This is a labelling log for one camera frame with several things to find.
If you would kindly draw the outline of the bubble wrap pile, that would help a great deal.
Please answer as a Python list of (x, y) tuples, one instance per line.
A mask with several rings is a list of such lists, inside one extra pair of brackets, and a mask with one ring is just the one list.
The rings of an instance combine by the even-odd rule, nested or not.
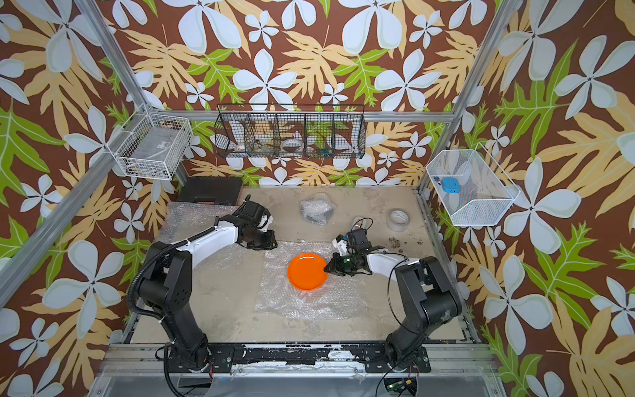
[[(172, 202), (154, 243), (174, 243), (191, 237), (213, 226), (216, 218), (233, 213), (237, 206), (211, 205), (203, 203)], [(230, 270), (238, 268), (246, 258), (246, 248), (234, 243), (213, 253), (193, 269)]]

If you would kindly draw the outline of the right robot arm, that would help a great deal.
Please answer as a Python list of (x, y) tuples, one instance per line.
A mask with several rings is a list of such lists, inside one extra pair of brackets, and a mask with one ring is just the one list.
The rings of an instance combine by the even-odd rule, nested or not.
[(394, 369), (418, 365), (429, 335), (461, 314), (461, 297), (442, 263), (434, 256), (410, 258), (403, 253), (374, 246), (365, 228), (337, 236), (336, 252), (324, 267), (334, 276), (374, 276), (394, 281), (399, 289), (404, 319), (385, 340), (383, 360)]

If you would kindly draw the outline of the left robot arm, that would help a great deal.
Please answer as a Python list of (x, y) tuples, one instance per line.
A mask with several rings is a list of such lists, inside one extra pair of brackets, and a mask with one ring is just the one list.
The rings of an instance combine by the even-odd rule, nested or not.
[(252, 251), (276, 249), (271, 223), (271, 212), (246, 197), (232, 213), (215, 219), (210, 228), (174, 243), (150, 246), (128, 287), (127, 305), (134, 314), (160, 323), (169, 339), (167, 356), (174, 356), (190, 370), (208, 365), (208, 338), (190, 308), (193, 268), (235, 244)]

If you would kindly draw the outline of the orange dinner plate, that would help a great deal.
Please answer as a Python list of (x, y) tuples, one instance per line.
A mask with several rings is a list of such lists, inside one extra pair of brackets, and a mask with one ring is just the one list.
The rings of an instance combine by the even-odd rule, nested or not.
[(287, 278), (295, 289), (312, 291), (323, 286), (327, 280), (324, 268), (326, 261), (313, 252), (296, 256), (288, 265)]

